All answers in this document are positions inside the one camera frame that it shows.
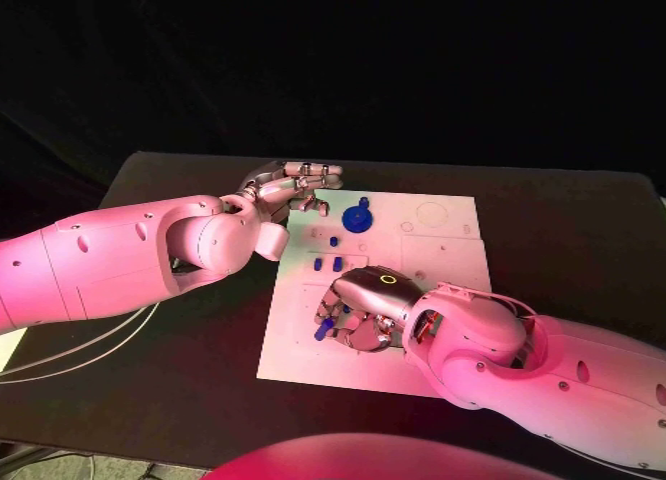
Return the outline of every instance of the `blue knob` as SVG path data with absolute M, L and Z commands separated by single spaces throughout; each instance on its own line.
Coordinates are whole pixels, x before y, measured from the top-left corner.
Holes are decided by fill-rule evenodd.
M 368 230 L 373 223 L 371 212 L 368 211 L 368 199 L 361 197 L 358 205 L 347 208 L 342 212 L 342 227 L 351 233 L 361 233 Z
M 321 341 L 325 338 L 325 332 L 335 326 L 335 321 L 328 317 L 318 326 L 318 330 L 314 333 L 314 338 Z

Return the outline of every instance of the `dark table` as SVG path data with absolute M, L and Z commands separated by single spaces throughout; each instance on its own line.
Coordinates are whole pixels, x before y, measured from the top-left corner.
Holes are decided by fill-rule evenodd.
M 136 153 L 100 207 L 229 194 L 265 162 Z M 538 312 L 666 348 L 666 211 L 642 176 L 329 163 L 345 168 L 350 190 L 474 196 L 492 290 Z M 275 272 L 276 264 L 254 255 L 237 274 L 164 302 L 145 330 L 102 361 L 44 381 L 0 386 L 0 440 L 211 467 L 285 439 L 380 432 L 476 449 L 563 477 L 625 478 L 489 411 L 257 380 Z M 77 345 L 119 321 L 31 328 L 9 366 Z M 92 358 L 122 336 L 56 368 Z

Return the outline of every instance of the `white pegboard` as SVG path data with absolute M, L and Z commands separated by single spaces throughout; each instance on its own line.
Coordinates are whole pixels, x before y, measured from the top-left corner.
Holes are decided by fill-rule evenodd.
M 438 281 L 489 291 L 484 243 L 471 197 L 322 190 L 329 214 L 291 212 L 289 242 L 279 261 L 256 377 L 314 385 L 436 397 L 402 349 L 360 353 L 332 340 L 314 340 L 314 313 L 332 280 L 351 268 L 381 265 L 423 289 Z M 345 208 L 368 199 L 370 229 L 347 232 Z M 329 246 L 329 237 L 338 244 Z M 332 271 L 332 259 L 342 270 Z M 321 258 L 321 270 L 314 259 Z

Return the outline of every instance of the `pink robot arm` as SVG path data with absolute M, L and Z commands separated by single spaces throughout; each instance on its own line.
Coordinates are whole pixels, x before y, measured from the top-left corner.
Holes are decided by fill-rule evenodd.
M 531 311 L 518 318 L 494 298 L 521 305 L 446 283 L 422 292 L 364 267 L 332 282 L 315 321 L 332 324 L 345 304 L 363 321 L 325 336 L 378 351 L 400 332 L 406 360 L 448 402 L 606 462 L 666 471 L 666 352 Z
M 256 252 L 278 260 L 273 223 L 289 208 L 327 205 L 341 169 L 269 164 L 239 194 L 192 196 L 81 213 L 0 242 L 0 334 L 48 322 L 119 315 L 234 273 Z M 172 269 L 171 259 L 188 268 Z

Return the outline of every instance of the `floor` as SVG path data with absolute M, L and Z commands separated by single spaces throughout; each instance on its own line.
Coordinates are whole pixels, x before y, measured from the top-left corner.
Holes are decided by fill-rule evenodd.
M 136 480 L 145 473 L 146 467 L 146 462 L 120 460 L 103 456 L 90 458 L 71 456 L 28 465 L 19 471 L 7 475 L 5 479 Z M 161 480 L 195 480 L 203 477 L 205 472 L 203 470 L 155 465 L 151 474 Z

